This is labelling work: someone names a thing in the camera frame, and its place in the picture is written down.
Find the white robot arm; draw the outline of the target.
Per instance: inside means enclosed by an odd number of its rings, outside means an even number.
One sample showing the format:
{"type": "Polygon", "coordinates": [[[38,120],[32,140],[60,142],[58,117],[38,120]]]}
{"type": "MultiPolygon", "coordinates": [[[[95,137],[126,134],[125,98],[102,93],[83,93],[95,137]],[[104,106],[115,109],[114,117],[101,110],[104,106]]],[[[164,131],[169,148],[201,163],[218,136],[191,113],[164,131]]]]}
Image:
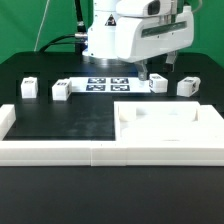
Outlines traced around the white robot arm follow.
{"type": "Polygon", "coordinates": [[[166,55],[173,67],[193,38],[193,12],[184,0],[93,0],[83,57],[101,65],[133,63],[145,80],[148,59],[166,55]]]}

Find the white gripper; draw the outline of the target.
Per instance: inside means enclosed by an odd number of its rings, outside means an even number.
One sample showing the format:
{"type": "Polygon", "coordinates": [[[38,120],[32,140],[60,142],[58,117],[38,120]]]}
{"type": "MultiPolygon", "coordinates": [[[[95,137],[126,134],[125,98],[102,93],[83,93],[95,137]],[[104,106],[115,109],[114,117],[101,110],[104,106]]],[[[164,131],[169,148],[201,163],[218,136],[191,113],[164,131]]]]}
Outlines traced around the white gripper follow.
{"type": "Polygon", "coordinates": [[[177,51],[194,38],[193,13],[189,5],[173,12],[174,0],[121,0],[116,5],[115,52],[125,62],[135,63],[138,78],[147,79],[145,59],[167,54],[166,70],[174,71],[177,51]]]}

